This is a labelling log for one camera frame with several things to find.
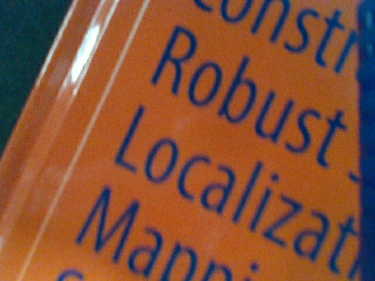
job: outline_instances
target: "book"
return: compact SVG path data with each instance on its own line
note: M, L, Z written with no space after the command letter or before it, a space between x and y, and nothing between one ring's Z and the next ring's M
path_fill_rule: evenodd
M0 164L4 280L358 280L358 1L75 0Z

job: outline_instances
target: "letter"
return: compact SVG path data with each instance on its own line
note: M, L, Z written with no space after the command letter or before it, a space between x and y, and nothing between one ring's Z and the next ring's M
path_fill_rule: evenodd
M258 17L255 20L255 22L253 24L253 27L251 28L251 32L253 34L257 34L257 32L259 30L259 27L262 24L262 20L264 19L265 13L267 13L268 8L270 7L270 4L272 2L274 2L274 0L265 0L264 1L264 4L263 4L261 10L259 11ZM280 35L280 32L281 32L282 28L284 27L285 21L288 18L289 11L291 9L291 4L290 4L289 0L281 0L281 2L283 4L284 9L282 10L282 14L279 18L279 21L278 21L278 23L277 23L277 25L274 29L274 32L273 32L271 38L270 38L272 43L275 43L276 40L278 39L278 37Z
M332 256L329 260L329 268L335 272L336 274L340 273L340 269L338 267L338 259L340 257L341 251L345 246L345 242L349 238L350 235L357 236L357 231L353 229L353 224L355 220L353 217L349 217L347 220L346 225L339 224L341 230L341 236L333 250Z
M311 143L311 136L310 136L310 133L309 133L309 130L307 129L307 126L306 126L306 119L310 116L313 116L315 117L315 119L320 119L321 118L321 114L314 110L314 109L309 109L309 110L306 110L304 111L301 116L299 116L298 118L298 127L302 133L302 136L304 137L304 142L303 144L300 146L300 147L296 147L296 146L293 146L292 144L290 143L287 143L285 145L285 147L290 150L291 152L294 152L294 153L302 153L304 151L307 150L307 148L310 147L310 143Z
M178 259L178 257L181 257L182 255L189 256L189 260L190 260L189 270L186 273L185 278L184 279L179 279L179 278L175 278L175 277L170 278L171 272L172 272L172 269L173 269L173 267L176 263L176 260ZM184 262L181 262L180 264L185 266L185 265L187 265L187 262L184 261ZM163 273L161 281L172 281L172 280L190 281L190 280L193 280L196 268L197 268L197 254L194 252L194 250L190 249L190 248L182 248L181 245L179 243L177 243L177 245L175 246L175 248L173 250L171 259L169 260L169 262L167 264L167 267L166 267L166 269Z
M267 114L269 114L270 107L274 101L275 93L270 92L268 95L268 98L263 106L263 109L261 110L261 113L259 115L259 118L257 120L257 123L255 125L255 131L258 134L258 136L262 138L270 138L274 143L277 143L279 136L282 132L282 129L284 128L284 125L286 121L288 120L289 115L291 114L291 111L294 106L293 101L288 101L287 105L284 108L284 111L277 123L277 125L274 128L274 131L272 133L265 133L263 130L263 123L265 118L267 117Z
M328 118L328 123L330 125L329 131L327 132L327 135L322 143L321 149L318 152L318 163L323 167L328 167L328 162L325 159L325 155L327 153L327 150L330 146L331 141L333 140L333 137L337 131L337 129L341 129L343 131L346 131L346 126L342 123L342 116L344 115L343 111L338 111L335 118L332 120Z
M321 44L318 47L318 50L316 51L316 57L315 57L316 62L322 67L326 67L326 62L324 61L323 55L324 55L324 51L326 50L329 44L333 31L336 28L344 30L344 26L339 22L340 15L341 15L341 11L336 10L332 16L332 19L326 18L327 30L323 36Z
M154 163L154 158L163 147L170 147L172 151L171 158L169 159L169 163L165 171L163 171L160 175L154 175L152 172L152 165ZM171 173L173 172L173 169L175 168L176 163L177 163L177 158L178 158L177 144L171 139L160 140L151 149L147 157L146 166L145 166L145 172L146 172L147 178L153 183L165 182L168 179L168 177L171 175Z
M202 0L194 0L195 4L206 12L212 12L212 7L204 3Z
M215 261L210 261L209 268L202 281L210 281L212 276L217 275L217 273L222 273L221 275L224 275L225 281L232 281L232 272L230 269L225 265L217 265Z
M230 0L223 0L221 2L221 15L222 17L230 23L236 23L244 19L244 17L248 14L251 5L253 4L253 0L246 0L242 10L238 13L237 16L231 17L228 14L228 3Z
M354 280L354 278L357 276L359 268L360 268L360 262L359 258L356 258L356 261L354 262L354 265L352 266L352 269L348 275L349 280Z
M279 237L275 236L275 231L280 229L281 227L285 226L290 220L292 220L295 216L297 216L302 211L302 205L299 202L293 201L292 199L282 195L281 200L287 204L289 204L292 209L287 212L283 217L281 217L277 222L272 224L265 232L264 237L268 238L272 242L285 247L287 243Z
M105 186L97 202L95 203L93 210L88 216L88 219L85 222L82 230L80 231L76 242L78 245L82 244L83 238L85 237L87 231L90 229L93 223L93 220L95 219L96 214L99 212L100 209L102 209L102 212L100 215L100 222L99 222L99 226L97 230L97 236L96 236L95 251L100 252L103 246L113 237L113 235L117 232L117 230L124 224L125 226L124 232L122 233L120 242L113 256L113 261L117 263L121 257L122 250L124 249L130 230L133 226L135 217L137 216L139 203L137 201L133 201L131 205L123 212L123 214L120 216L117 222L113 225L113 227L108 231L108 233L104 235L104 230L105 230L105 225L106 225L106 220L107 220L107 212L108 212L108 208L110 204L110 198L111 198L111 189L110 187Z
M264 213L264 210L265 210L265 207L267 206L268 204L268 201L270 200L271 198L271 194L272 194L272 190L271 189L266 189L265 192L264 192L264 195L263 195L263 199L262 201L260 202L259 206L258 206L258 210L257 212L255 213L254 215L254 218L250 224L250 230L252 232L255 232L257 230L257 226L258 226L258 223Z
M120 147L120 150L117 153L117 156L115 158L115 163L132 171L133 173L137 172L137 167L135 167L133 164L130 164L124 160L125 153L129 147L129 144L134 136L135 130L137 130L137 127L139 125L139 122L141 121L142 115L144 113L145 109L144 107L139 107L137 113L135 114L135 117L130 125L129 131L126 134L124 141L122 142L122 145Z
M209 69L212 69L215 73L214 84L212 86L211 92L203 100L198 100L195 96L197 83L199 79L201 78L202 74L205 73L206 70L209 70ZM194 73L192 82L189 87L189 97L192 103L198 107L202 107L202 106L209 104L212 101L212 99L216 96L220 88L221 78L222 78L221 69L215 62L208 62L200 66L199 69Z
M180 178L178 180L178 190L180 191L181 195L191 201L194 200L194 196L192 194L189 194L188 191L186 190L185 180L186 180L186 176L190 172L190 169L193 168L199 162L203 162L207 165L211 164L211 160L208 157L204 155L195 156L191 158L189 161L187 161L187 163L184 165L181 171Z
M233 189L233 185L234 185L236 177L233 171L229 167L219 166L219 170L227 173L228 183L226 185L221 184L221 183L212 183L208 185L202 194L202 204L208 210L216 211L219 215L222 215L224 207L229 199L229 195ZM218 191L222 194L221 198L219 202L210 203L209 197L211 194L214 194L215 191Z
M82 273L75 269L68 269L61 273L61 275L57 278L57 281L71 280L72 278L78 281L84 280L84 276Z
M308 16L312 16L315 19L320 18L319 13L313 9L305 9L302 10L301 13L299 13L297 18L297 27L302 35L302 42L299 46L292 46L289 42L286 42L284 46L288 51L293 53L301 53L309 46L310 38L304 21Z
M144 278L149 279L152 269L154 268L157 257L159 256L160 250L163 244L162 235L155 229L147 228L146 233L151 234L155 237L155 247L142 246L135 249L129 257L129 268L136 274L143 275ZM135 264L137 257L142 255L148 255L148 263L142 268L138 268Z
M294 242L294 249L298 255L303 257L306 256L315 262L318 258L319 251L323 245L323 242L326 239L329 230L329 220L322 213L312 211L311 214L312 216L320 219L320 221L322 222L322 230L316 231L314 229L309 229L300 233ZM314 239L315 245L308 251L303 250L302 246L304 244L304 241L309 239Z
M352 32L349 35L349 38L346 41L345 47L341 52L341 55L339 57L339 60L337 61L336 67L335 67L335 72L341 73L341 70L345 64L345 61L352 50L353 46L358 43L358 36L357 33L352 30Z
M251 195L251 192L254 188L254 186L256 185L257 183L257 180L259 178L259 175L261 173L263 169L263 164L261 162L258 162L249 181L248 181L248 184L246 186L246 189L244 191L244 194L242 195L242 198L241 198L241 201L239 202L238 206L237 206L237 209L236 209L236 212L234 213L233 215L233 222L235 223L238 223L241 216L242 216L242 213L247 205L247 201Z
M257 95L257 86L255 85L255 83L249 79L243 79L242 77L249 62L250 62L250 59L248 57L243 58L241 66L238 69L238 72L232 82L232 85L230 86L228 90L223 106L219 110L219 116L225 115L227 120L229 120L232 123L241 122L247 116L247 114L250 112L251 107L253 106L253 103ZM232 116L231 113L229 112L229 106L232 102L232 99L238 87L241 85L248 86L249 91L250 91L249 97L242 112L239 113L237 116Z
M177 43L178 39L180 39L180 37L185 37L186 39L188 39L190 46L184 55L181 55L180 57L173 57L172 50L175 47L175 44ZM197 40L194 34L181 26L177 26L175 30L173 31L172 37L169 40L169 43L160 60L158 68L155 71L155 74L152 78L152 83L156 85L159 82L159 79L160 79L160 76L162 74L164 67L166 66L167 62L171 62L172 64L174 64L176 68L176 77L173 82L172 92L174 94L177 94L179 86L180 86L180 82L181 82L181 76L182 76L182 63L191 59L191 57L195 54L196 49L197 49Z

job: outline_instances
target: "orange book cover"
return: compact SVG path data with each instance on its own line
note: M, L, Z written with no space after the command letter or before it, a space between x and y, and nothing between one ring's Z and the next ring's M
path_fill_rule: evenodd
M358 1L73 1L0 163L1 280L359 280Z

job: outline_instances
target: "glossy cover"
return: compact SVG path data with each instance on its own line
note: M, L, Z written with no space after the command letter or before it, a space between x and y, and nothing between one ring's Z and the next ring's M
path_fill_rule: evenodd
M1 280L359 280L357 1L73 2L0 164Z

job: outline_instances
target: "dark background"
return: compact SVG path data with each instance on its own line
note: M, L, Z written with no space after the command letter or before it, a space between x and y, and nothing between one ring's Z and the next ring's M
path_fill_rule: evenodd
M71 0L0 0L0 155Z

